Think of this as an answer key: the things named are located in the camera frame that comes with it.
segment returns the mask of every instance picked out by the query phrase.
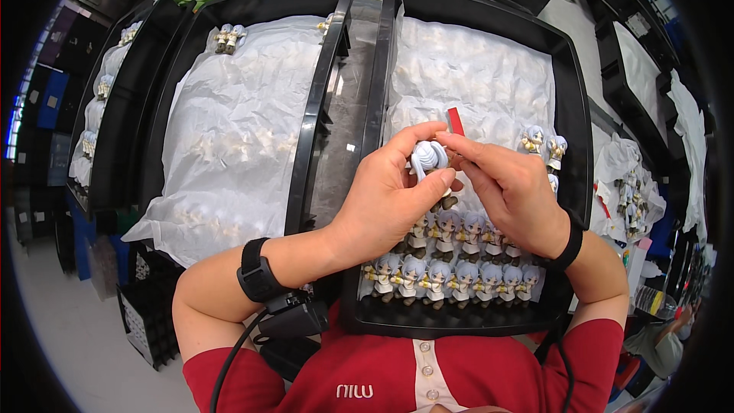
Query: black wrist strap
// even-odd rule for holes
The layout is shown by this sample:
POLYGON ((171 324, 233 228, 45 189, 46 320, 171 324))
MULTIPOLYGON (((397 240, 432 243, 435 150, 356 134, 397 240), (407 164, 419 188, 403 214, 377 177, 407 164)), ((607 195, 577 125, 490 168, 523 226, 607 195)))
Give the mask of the black wrist strap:
POLYGON ((272 298, 290 292, 273 276, 267 257, 260 255, 260 249, 270 238, 261 237, 245 244, 242 249, 242 267, 237 270, 237 280, 247 298, 255 303, 265 303, 272 298))
POLYGON ((565 271, 568 265, 573 263, 578 257, 578 252, 581 251, 581 242, 583 241, 583 230, 580 226, 576 225, 571 219, 571 233, 568 235, 568 243, 566 248, 563 249, 561 255, 555 260, 551 260, 547 263, 546 268, 554 271, 565 271))

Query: right hand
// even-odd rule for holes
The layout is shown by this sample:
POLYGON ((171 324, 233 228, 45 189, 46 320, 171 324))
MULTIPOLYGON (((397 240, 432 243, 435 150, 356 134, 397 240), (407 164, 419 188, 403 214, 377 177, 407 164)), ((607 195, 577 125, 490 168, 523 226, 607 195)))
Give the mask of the right hand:
POLYGON ((541 257, 553 260, 563 253, 571 222, 555 201, 540 156, 448 132, 436 133, 436 140, 459 154, 451 166, 466 173, 487 215, 502 233, 541 257))

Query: wrist strap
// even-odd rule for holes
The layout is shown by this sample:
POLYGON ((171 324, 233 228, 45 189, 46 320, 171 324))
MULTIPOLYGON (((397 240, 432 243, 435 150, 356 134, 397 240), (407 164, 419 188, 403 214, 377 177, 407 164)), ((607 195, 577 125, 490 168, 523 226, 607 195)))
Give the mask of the wrist strap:
POLYGON ((565 271, 568 265, 573 263, 581 251, 581 242, 583 241, 583 230, 580 226, 573 223, 571 218, 571 233, 568 235, 568 243, 563 252, 555 260, 547 263, 546 268, 554 271, 565 271))

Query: left hand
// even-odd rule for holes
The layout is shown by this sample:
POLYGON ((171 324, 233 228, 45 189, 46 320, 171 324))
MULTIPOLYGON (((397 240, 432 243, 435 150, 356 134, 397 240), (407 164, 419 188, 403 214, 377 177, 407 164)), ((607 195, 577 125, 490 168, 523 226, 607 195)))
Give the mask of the left hand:
POLYGON ((344 204, 326 228, 341 267, 390 251, 449 186, 454 191, 463 187, 451 168, 436 170, 417 185, 405 168, 416 143, 433 139, 446 127, 444 122, 427 122, 404 128, 362 160, 344 204))

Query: red strip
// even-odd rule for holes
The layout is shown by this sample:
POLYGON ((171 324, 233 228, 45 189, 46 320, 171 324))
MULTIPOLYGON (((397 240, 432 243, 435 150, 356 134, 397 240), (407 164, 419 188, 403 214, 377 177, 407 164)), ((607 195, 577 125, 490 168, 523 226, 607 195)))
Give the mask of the red strip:
POLYGON ((459 111, 456 109, 456 107, 448 109, 448 120, 451 123, 451 131, 454 134, 464 135, 464 127, 461 124, 459 111))

